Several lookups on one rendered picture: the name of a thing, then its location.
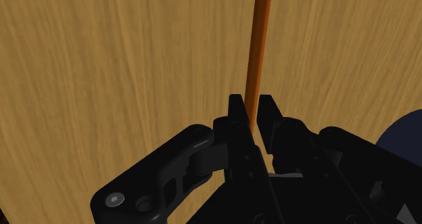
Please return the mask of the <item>orange pencil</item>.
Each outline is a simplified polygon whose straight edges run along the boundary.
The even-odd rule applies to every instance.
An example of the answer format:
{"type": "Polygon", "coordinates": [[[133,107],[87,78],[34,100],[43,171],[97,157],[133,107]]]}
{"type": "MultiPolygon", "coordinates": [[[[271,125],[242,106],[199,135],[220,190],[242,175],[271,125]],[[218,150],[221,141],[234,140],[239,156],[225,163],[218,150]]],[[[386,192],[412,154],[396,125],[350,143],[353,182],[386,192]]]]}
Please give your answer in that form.
{"type": "Polygon", "coordinates": [[[271,0],[254,0],[244,104],[253,133],[271,0]]]}

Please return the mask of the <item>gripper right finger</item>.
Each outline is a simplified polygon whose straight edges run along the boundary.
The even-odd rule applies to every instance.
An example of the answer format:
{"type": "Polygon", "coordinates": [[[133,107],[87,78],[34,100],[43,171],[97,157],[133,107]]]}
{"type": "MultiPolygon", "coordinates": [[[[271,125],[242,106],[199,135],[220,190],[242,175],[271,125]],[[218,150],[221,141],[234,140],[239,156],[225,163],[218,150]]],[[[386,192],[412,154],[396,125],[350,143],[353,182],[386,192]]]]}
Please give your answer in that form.
{"type": "Polygon", "coordinates": [[[313,133],[271,95],[256,121],[286,224],[404,224],[404,206],[422,224],[422,166],[339,127],[313,133]]]}

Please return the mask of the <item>dark blue round object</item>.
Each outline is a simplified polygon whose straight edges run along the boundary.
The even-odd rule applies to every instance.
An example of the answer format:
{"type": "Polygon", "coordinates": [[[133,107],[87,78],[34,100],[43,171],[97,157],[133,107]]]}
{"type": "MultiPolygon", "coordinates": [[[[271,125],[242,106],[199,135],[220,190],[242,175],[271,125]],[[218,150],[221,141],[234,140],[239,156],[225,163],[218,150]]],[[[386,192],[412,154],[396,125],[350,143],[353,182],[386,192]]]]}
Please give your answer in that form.
{"type": "Polygon", "coordinates": [[[390,125],[376,146],[422,167],[422,109],[410,112],[390,125]]]}

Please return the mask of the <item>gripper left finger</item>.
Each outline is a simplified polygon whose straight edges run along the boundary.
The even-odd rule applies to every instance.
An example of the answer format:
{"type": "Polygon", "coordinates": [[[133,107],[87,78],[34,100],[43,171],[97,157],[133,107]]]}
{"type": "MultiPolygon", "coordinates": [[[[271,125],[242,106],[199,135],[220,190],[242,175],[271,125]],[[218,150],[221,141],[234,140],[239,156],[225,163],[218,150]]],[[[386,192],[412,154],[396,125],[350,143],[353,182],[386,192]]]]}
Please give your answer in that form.
{"type": "Polygon", "coordinates": [[[186,224],[285,224],[242,97],[212,127],[190,125],[96,191],[95,224],[167,224],[199,186],[222,170],[224,183],[186,224]]]}

